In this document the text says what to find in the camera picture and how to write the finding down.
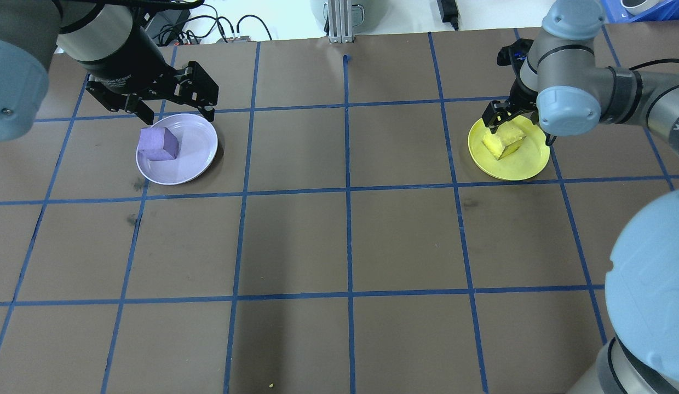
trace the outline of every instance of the white plate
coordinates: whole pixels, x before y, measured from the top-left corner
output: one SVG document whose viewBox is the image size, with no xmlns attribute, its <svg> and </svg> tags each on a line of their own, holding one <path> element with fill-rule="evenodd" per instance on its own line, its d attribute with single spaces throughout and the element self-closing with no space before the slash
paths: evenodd
<svg viewBox="0 0 679 394">
<path fill-rule="evenodd" d="M 194 114 L 166 117 L 152 127 L 166 127 L 179 140 L 179 155 L 174 160 L 150 161 L 140 152 L 135 154 L 137 169 L 157 184 L 182 184 L 201 175 L 217 151 L 215 128 Z"/>
</svg>

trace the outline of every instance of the blue tape grid line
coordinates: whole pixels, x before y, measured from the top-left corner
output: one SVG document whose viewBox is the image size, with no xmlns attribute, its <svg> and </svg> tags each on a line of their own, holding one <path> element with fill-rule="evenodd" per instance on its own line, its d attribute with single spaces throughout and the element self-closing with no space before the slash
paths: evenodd
<svg viewBox="0 0 679 394">
<path fill-rule="evenodd" d="M 77 111 L 79 110 L 79 105 L 82 103 L 82 98 L 84 97 L 84 90 L 87 87 L 87 77 L 84 76 L 84 82 L 82 82 L 82 89 L 79 92 L 79 97 L 77 98 L 77 104 L 74 106 L 74 111 L 72 112 L 72 119 L 70 120 L 70 124 L 67 127 L 67 132 L 65 134 L 64 140 L 62 140 L 62 147 L 60 149 L 60 154 L 57 156 L 57 162 L 55 164 L 55 169 L 52 171 L 52 177 L 50 179 L 50 184 L 47 187 L 47 191 L 45 192 L 45 199 L 42 201 L 42 207 L 40 208 L 40 214 L 38 215 L 37 222 L 35 223 L 35 230 L 33 231 L 33 234 L 31 236 L 31 242 L 28 245 L 28 249 L 26 252 L 26 258 L 24 259 L 24 263 L 21 266 L 21 273 L 19 275 L 19 279 L 16 282 L 16 287 L 14 289 L 14 296 L 11 299 L 11 303 L 9 304 L 9 309 L 6 313 L 6 317 L 4 318 L 4 325 L 2 326 L 1 333 L 0 333 L 0 351 L 1 351 L 1 346 L 4 343 L 4 338 L 6 337 L 6 331 L 9 328 L 9 322 L 11 321 L 11 316 L 13 316 L 14 313 L 14 308 L 16 307 L 16 301 L 19 297 L 19 292 L 21 292 L 21 285 L 24 283 L 24 278 L 26 277 L 26 270 L 28 268 L 28 263 L 31 261 L 31 254 L 32 250 L 35 246 L 35 240 L 37 238 L 37 234 L 40 230 L 40 225 L 42 224 L 42 219 L 45 215 L 45 210 L 47 209 L 48 205 L 48 200 L 50 199 L 50 194 L 52 193 L 52 188 L 55 186 L 55 181 L 57 180 L 57 172 L 60 170 L 60 165 L 62 164 L 62 158 L 64 157 L 65 150 L 67 148 L 67 142 L 70 139 L 70 135 L 72 134 L 72 128 L 74 127 L 74 118 L 77 116 Z"/>
<path fill-rule="evenodd" d="M 455 289 L 413 289 L 413 290 L 367 290 L 353 291 L 352 297 L 406 297 L 406 296 L 430 296 L 450 294 L 507 294 L 507 293 L 543 293 L 543 292 L 578 292 L 587 291 L 588 285 L 564 285 L 564 286 L 533 286 L 533 287 L 482 287 L 482 288 L 455 288 Z M 595 290 L 605 289 L 605 285 L 593 285 Z M 293 294 L 254 294 L 254 295 L 219 295 L 203 297 L 164 297 L 164 298 L 131 298 L 131 299 L 66 299 L 66 300 L 35 300 L 17 301 L 14 306 L 66 306 L 66 305 L 118 305 L 123 304 L 182 304 L 195 302 L 231 302 L 237 301 L 267 301 L 270 299 L 327 299 L 346 298 L 349 292 L 314 292 Z M 9 306 L 11 302 L 0 302 L 0 307 Z"/>
<path fill-rule="evenodd" d="M 679 175 L 670 175 L 671 179 L 679 179 Z M 565 184 L 578 183 L 604 183 L 604 182 L 643 182 L 654 180 L 665 180 L 664 175 L 647 175 L 640 177 L 599 177 L 599 178 L 571 178 L 563 179 L 535 179 L 529 181 L 489 181 L 489 182 L 457 182 L 457 187 L 497 187 L 513 186 L 525 184 Z M 384 186 L 355 186 L 350 187 L 352 192 L 376 192 L 377 190 L 405 190 L 405 189 L 445 189 L 454 187 L 453 183 L 443 184 L 397 184 Z M 288 190 L 259 190 L 258 192 L 247 192 L 247 195 L 283 195 L 283 194 L 314 194 L 314 193 L 341 193 L 346 192 L 344 187 L 328 187 L 319 189 L 288 189 Z M 199 193 L 199 194 L 157 194 L 148 195 L 146 200 L 171 200 L 171 199 L 208 199 L 220 197 L 241 197 L 243 192 L 226 193 Z M 48 200 L 47 204 L 110 204 L 111 202 L 132 202 L 140 201 L 141 197 L 121 197 L 113 199 L 57 199 Z M 44 200 L 19 200 L 19 201 L 0 201 L 0 206 L 5 205 L 41 205 Z"/>
<path fill-rule="evenodd" d="M 447 156 L 449 158 L 449 170 L 452 175 L 452 182 L 454 187 L 454 202 L 457 207 L 457 217 L 459 222 L 459 234 L 462 242 L 462 253 L 464 255 L 464 269 L 467 277 L 467 285 L 469 286 L 469 301 L 471 308 L 471 317 L 473 321 L 473 334 L 475 337 L 475 347 L 478 356 L 478 367 L 480 369 L 480 381 L 483 387 L 483 392 L 488 393 L 488 379 L 485 371 L 485 360 L 483 357 L 483 346 L 480 340 L 480 325 L 478 324 L 478 311 L 475 302 L 475 292 L 473 290 L 473 278 L 470 272 L 469 250 L 467 247 L 467 236 L 464 230 L 464 217 L 462 216 L 462 204 L 459 197 L 459 187 L 457 186 L 457 173 L 454 169 L 454 155 L 452 154 L 452 142 L 449 134 L 449 125 L 447 124 L 447 110 L 445 108 L 444 91 L 442 89 L 442 77 L 439 73 L 439 64 L 437 61 L 437 53 L 434 48 L 434 40 L 432 33 L 427 33 L 429 40 L 430 52 L 432 54 L 432 63 L 434 63 L 434 74 L 437 79 L 437 89 L 439 91 L 440 109 L 442 110 L 442 125 L 444 127 L 444 138 L 447 149 Z"/>
<path fill-rule="evenodd" d="M 174 47 L 174 51 L 171 54 L 171 60 L 169 62 L 170 66 L 174 66 L 176 60 L 177 47 Z M 164 107 L 166 106 L 166 101 L 162 101 L 162 105 L 159 107 L 159 114 L 157 116 L 158 120 L 164 117 Z M 118 311 L 116 313 L 116 320 L 113 325 L 113 334 L 111 336 L 111 344 L 108 348 L 108 356 L 106 358 L 106 367 L 103 372 L 103 379 L 101 381 L 101 394 L 106 394 L 108 388 L 108 378 L 111 372 L 111 365 L 113 364 L 113 355 L 116 349 L 116 341 L 118 339 L 118 332 L 120 330 L 120 322 L 123 317 L 123 307 L 125 306 L 126 294 L 128 292 L 128 283 L 130 281 L 130 272 L 133 268 L 133 259 L 135 258 L 135 250 L 137 245 L 137 235 L 140 233 L 140 224 L 142 224 L 142 214 L 145 212 L 145 204 L 147 202 L 147 190 L 149 190 L 149 180 L 145 179 L 145 185 L 142 187 L 142 194 L 140 195 L 140 209 L 137 212 L 137 220 L 135 221 L 135 226 L 133 229 L 133 238 L 130 244 L 130 250 L 128 253 L 128 262 L 126 264 L 125 274 L 123 275 L 123 285 L 121 287 L 120 299 L 118 300 Z"/>
<path fill-rule="evenodd" d="M 445 98 L 443 100 L 431 99 L 431 100 L 402 100 L 402 101 L 379 101 L 379 102 L 350 102 L 344 104 L 343 102 L 336 104 L 320 104 L 320 105 L 292 105 L 287 107 L 259 107 L 255 108 L 255 112 L 267 112 L 267 111 L 294 111 L 298 109 L 321 109 L 321 108 L 344 108 L 347 105 L 350 107 L 376 107 L 376 106 L 389 106 L 389 105 L 412 105 L 412 104 L 436 104 L 438 102 L 469 102 L 469 101 L 490 101 L 490 100 L 505 100 L 507 96 L 485 96 L 485 97 L 452 97 Z M 231 109 L 217 109 L 215 114 L 229 114 L 234 112 L 250 112 L 251 108 L 231 108 Z M 176 112 L 164 112 L 162 115 L 175 115 L 175 114 L 198 114 L 197 111 L 176 111 Z M 46 123 L 46 122 L 67 122 L 72 119 L 74 120 L 101 120 L 101 119 L 121 119 L 121 118 L 134 118 L 135 115 L 132 114 L 116 114 L 116 115 L 94 115 L 93 117 L 72 117 L 72 118 L 46 118 L 46 119 L 36 119 L 35 122 Z"/>
<path fill-rule="evenodd" d="M 240 287 L 240 266 L 242 263 L 242 242 L 245 229 L 245 215 L 247 210 L 247 190 L 250 179 L 250 160 L 252 157 L 252 131 L 254 130 L 255 102 L 257 100 L 257 77 L 259 75 L 259 57 L 261 43 L 257 42 L 257 52 L 254 60 L 254 78 L 252 79 L 252 99 L 250 100 L 250 120 L 249 131 L 247 132 L 247 157 L 245 159 L 245 180 L 242 190 L 242 204 L 240 207 L 240 225 L 237 232 L 237 256 L 235 258 L 235 276 L 232 286 L 232 302 L 230 306 L 230 322 L 227 332 L 227 351 L 225 356 L 225 373 L 223 375 L 222 392 L 227 394 L 230 391 L 230 374 L 232 371 L 232 344 L 235 335 L 235 318 L 237 317 L 237 301 L 239 299 Z"/>
<path fill-rule="evenodd" d="M 349 392 L 356 394 L 354 358 L 354 270 L 352 266 L 352 177 L 350 176 L 349 145 L 349 55 L 342 56 L 344 77 L 344 182 L 347 194 L 347 310 L 349 321 Z"/>
<path fill-rule="evenodd" d="M 621 67 L 622 63 L 619 62 L 619 57 L 617 56 L 617 51 L 614 49 L 614 45 L 612 44 L 612 40 L 609 37 L 609 33 L 607 32 L 607 28 L 605 26 L 602 27 L 602 33 L 605 35 L 605 41 L 607 42 L 607 46 L 609 47 L 610 52 L 612 52 L 612 58 L 614 59 L 615 65 L 617 67 Z M 663 173 L 663 179 L 665 179 L 665 182 L 668 183 L 668 188 L 671 190 L 675 190 L 675 185 L 673 185 L 672 178 L 668 174 L 668 170 L 665 167 L 665 164 L 663 164 L 663 159 L 660 157 L 660 154 L 658 153 L 658 147 L 655 145 L 655 142 L 653 142 L 653 138 L 651 137 L 651 132 L 648 131 L 646 127 L 644 127 L 644 133 L 647 136 L 648 144 L 651 145 L 651 149 L 653 150 L 653 155 L 655 155 L 655 159 L 658 162 L 658 166 L 660 167 L 660 171 Z"/>
<path fill-rule="evenodd" d="M 558 160 L 556 158 L 556 151 L 554 147 L 551 147 L 551 159 L 556 170 L 556 175 L 559 178 L 559 185 L 561 188 L 561 195 L 563 196 L 564 204 L 566 205 L 566 212 L 568 214 L 569 222 L 571 223 L 571 231 L 573 232 L 573 238 L 576 242 L 576 249 L 578 250 L 578 258 L 580 259 L 580 267 L 583 270 L 583 276 L 585 276 L 585 283 L 588 287 L 588 294 L 590 294 L 590 302 L 592 303 L 592 311 L 595 314 L 595 321 L 597 322 L 597 329 L 600 331 L 600 340 L 603 344 L 607 343 L 607 335 L 605 335 L 605 325 L 602 324 L 602 316 L 600 315 L 600 307 L 597 304 L 597 297 L 595 297 L 595 287 L 592 285 L 592 279 L 590 278 L 590 271 L 588 271 L 588 263 L 585 261 L 585 253 L 583 252 L 583 245 L 580 243 L 580 235 L 578 234 L 578 227 L 576 226 L 576 219 L 573 215 L 573 210 L 571 208 L 571 202 L 568 199 L 568 192 L 566 191 L 566 185 L 562 181 L 561 168 L 559 167 Z"/>
</svg>

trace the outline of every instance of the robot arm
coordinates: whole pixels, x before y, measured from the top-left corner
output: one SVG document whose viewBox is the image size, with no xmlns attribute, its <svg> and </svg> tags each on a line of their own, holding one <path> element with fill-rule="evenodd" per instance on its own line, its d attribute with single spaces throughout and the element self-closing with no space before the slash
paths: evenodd
<svg viewBox="0 0 679 394">
<path fill-rule="evenodd" d="M 553 136 L 583 134 L 598 123 L 640 125 L 679 154 L 679 74 L 596 68 L 592 43 L 604 20 L 596 0 L 559 0 L 534 42 L 503 48 L 499 64 L 512 64 L 517 80 L 508 100 L 483 114 L 492 132 L 537 112 L 533 121 Z"/>
<path fill-rule="evenodd" d="M 604 17 L 597 0 L 557 0 L 534 42 L 500 51 L 498 64 L 512 65 L 516 81 L 482 116 L 491 132 L 532 112 L 548 135 L 640 125 L 679 154 L 679 75 L 596 68 L 592 43 Z M 631 220 L 611 260 L 605 295 L 618 339 L 569 394 L 679 392 L 679 190 Z"/>
<path fill-rule="evenodd" d="M 31 128 L 56 44 L 90 73 L 87 92 L 111 112 L 152 124 L 144 100 L 164 99 L 214 119 L 218 86 L 203 68 L 174 69 L 129 8 L 105 3 L 0 0 L 0 141 Z"/>
</svg>

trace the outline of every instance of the white wall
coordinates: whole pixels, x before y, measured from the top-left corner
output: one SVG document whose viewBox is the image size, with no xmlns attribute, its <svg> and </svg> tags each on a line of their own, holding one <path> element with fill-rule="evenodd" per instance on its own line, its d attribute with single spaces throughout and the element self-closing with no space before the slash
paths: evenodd
<svg viewBox="0 0 679 394">
<path fill-rule="evenodd" d="M 378 2 L 379 0 L 357 0 Z M 449 24 L 442 23 L 436 0 L 383 0 L 388 3 L 378 27 L 364 33 L 415 33 L 451 30 Z M 245 14 L 252 13 L 261 17 L 269 27 L 274 39 L 298 39 L 322 37 L 322 25 L 311 11 L 311 0 L 206 0 L 217 8 L 221 16 L 230 19 L 233 25 Z M 534 27 L 542 23 L 543 16 L 554 0 L 457 0 L 460 30 L 497 29 L 505 27 Z M 212 15 L 208 7 L 192 10 L 192 16 Z M 187 28 L 197 34 L 207 32 L 212 20 L 195 20 Z M 229 27 L 224 25 L 225 32 Z M 265 40 L 267 33 L 259 23 L 247 18 L 240 26 L 242 35 L 250 35 L 252 40 Z M 204 40 L 216 42 L 217 33 Z"/>
</svg>

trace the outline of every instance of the blue tape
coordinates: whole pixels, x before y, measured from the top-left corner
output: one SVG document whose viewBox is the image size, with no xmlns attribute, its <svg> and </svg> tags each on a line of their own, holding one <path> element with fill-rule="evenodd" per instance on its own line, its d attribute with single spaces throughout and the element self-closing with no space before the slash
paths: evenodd
<svg viewBox="0 0 679 394">
<path fill-rule="evenodd" d="M 474 289 L 413 289 L 413 290 L 365 290 L 353 291 L 354 298 L 370 297 L 409 297 L 450 294 L 493 294 L 493 293 L 537 293 L 537 292 L 570 292 L 582 291 L 592 287 L 594 290 L 604 290 L 605 285 L 560 285 L 560 286 L 531 286 L 531 287 L 482 287 Z M 256 302 L 278 299 L 331 299 L 346 298 L 349 292 L 312 292 L 291 294 L 248 294 L 217 295 L 202 297 L 162 297 L 162 298 L 131 298 L 131 299 L 67 299 L 67 300 L 35 300 L 17 301 L 15 307 L 22 306 L 74 306 L 74 305 L 118 305 L 118 304 L 192 304 L 196 302 L 231 302 L 233 300 Z M 0 302 L 0 306 L 9 306 L 11 302 Z"/>
<path fill-rule="evenodd" d="M 347 194 L 347 311 L 349 322 L 349 392 L 356 393 L 356 368 L 354 357 L 354 269 L 352 265 L 352 177 L 350 176 L 350 139 L 349 139 L 349 60 L 350 55 L 342 57 L 344 77 L 344 181 Z"/>
<path fill-rule="evenodd" d="M 454 184 L 454 202 L 457 207 L 457 219 L 459 222 L 459 235 L 462 241 L 462 254 L 464 255 L 464 269 L 467 277 L 467 284 L 469 285 L 469 302 L 471 308 L 471 318 L 473 320 L 473 335 L 475 339 L 476 353 L 478 356 L 478 367 L 480 368 L 480 381 L 483 392 L 488 393 L 488 379 L 485 373 L 485 361 L 483 357 L 483 346 L 480 339 L 480 325 L 478 323 L 478 311 L 475 304 L 475 293 L 473 292 L 473 279 L 470 272 L 469 250 L 467 249 L 467 236 L 464 231 L 464 218 L 462 217 L 462 204 L 459 197 L 459 187 L 457 185 L 457 173 L 454 169 L 454 155 L 452 154 L 452 141 L 449 134 L 449 124 L 447 123 L 447 110 L 445 108 L 444 90 L 442 89 L 442 77 L 439 72 L 439 63 L 437 61 L 437 52 L 434 48 L 434 40 L 432 33 L 427 33 L 429 40 L 430 52 L 432 54 L 432 63 L 434 64 L 434 74 L 437 78 L 437 89 L 439 91 L 440 109 L 442 110 L 442 126 L 444 128 L 444 139 L 447 147 L 447 156 L 449 158 L 449 171 L 452 174 L 452 183 Z"/>
<path fill-rule="evenodd" d="M 169 61 L 170 66 L 174 66 L 176 60 L 176 53 L 178 47 L 174 47 L 171 54 L 171 60 Z M 159 106 L 159 114 L 157 118 L 162 120 L 164 117 L 164 108 L 166 107 L 166 100 L 162 100 L 162 104 Z M 108 348 L 108 357 L 106 359 L 106 367 L 103 372 L 103 379 L 101 382 L 101 394 L 106 394 L 108 388 L 108 378 L 110 377 L 111 366 L 113 364 L 113 355 L 115 353 L 116 342 L 118 340 L 118 332 L 120 330 L 120 322 L 123 317 L 123 308 L 125 306 L 126 294 L 128 292 L 128 284 L 130 282 L 130 272 L 133 269 L 133 260 L 135 259 L 135 250 L 137 247 L 137 236 L 140 233 L 140 224 L 142 223 L 142 215 L 145 212 L 145 204 L 147 203 L 147 191 L 149 190 L 149 180 L 145 180 L 145 186 L 142 187 L 142 194 L 140 195 L 140 209 L 137 212 L 137 220 L 135 222 L 135 228 L 133 229 L 133 238 L 130 244 L 130 251 L 128 253 L 128 262 L 126 264 L 125 274 L 123 275 L 123 286 L 121 287 L 121 295 L 118 303 L 118 311 L 116 312 L 116 321 L 113 325 L 113 335 L 111 336 L 111 344 Z"/>
<path fill-rule="evenodd" d="M 254 60 L 254 78 L 252 79 L 252 99 L 250 100 L 250 120 L 247 132 L 247 157 L 245 159 L 245 180 L 242 190 L 242 205 L 240 207 L 240 225 L 237 232 L 237 256 L 235 257 L 235 276 L 232 286 L 232 303 L 230 306 L 230 322 L 227 332 L 227 352 L 225 357 L 225 373 L 223 375 L 223 393 L 229 392 L 230 372 L 232 370 L 232 345 L 235 335 L 235 319 L 237 317 L 237 299 L 240 287 L 240 266 L 242 264 L 242 241 L 244 238 L 245 215 L 247 210 L 247 194 L 250 180 L 250 159 L 252 157 L 252 132 L 254 131 L 254 112 L 257 100 L 257 77 L 259 76 L 259 54 L 261 43 L 257 42 L 257 52 Z"/>
<path fill-rule="evenodd" d="M 580 259 L 580 267 L 582 267 L 583 275 L 585 276 L 585 284 L 587 284 L 588 293 L 590 294 L 590 302 L 592 302 L 592 310 L 595 313 L 595 320 L 597 321 L 597 329 L 600 331 L 600 339 L 602 343 L 607 343 L 607 335 L 605 335 L 605 325 L 602 324 L 602 316 L 600 316 L 600 307 L 597 304 L 597 297 L 595 297 L 595 291 L 593 291 L 592 280 L 590 279 L 590 271 L 588 271 L 588 263 L 585 261 L 585 253 L 583 253 L 583 245 L 580 243 L 580 235 L 578 234 L 578 227 L 576 226 L 576 219 L 573 215 L 573 209 L 571 208 L 571 202 L 568 199 L 568 193 L 566 191 L 566 184 L 563 182 L 561 176 L 561 168 L 559 167 L 558 160 L 556 157 L 556 151 L 551 148 L 551 159 L 556 170 L 556 176 L 559 179 L 559 185 L 561 188 L 561 194 L 563 196 L 563 202 L 566 205 L 566 212 L 568 214 L 568 219 L 571 224 L 571 230 L 573 231 L 573 239 L 576 242 L 576 249 L 578 250 L 578 258 Z"/>
</svg>

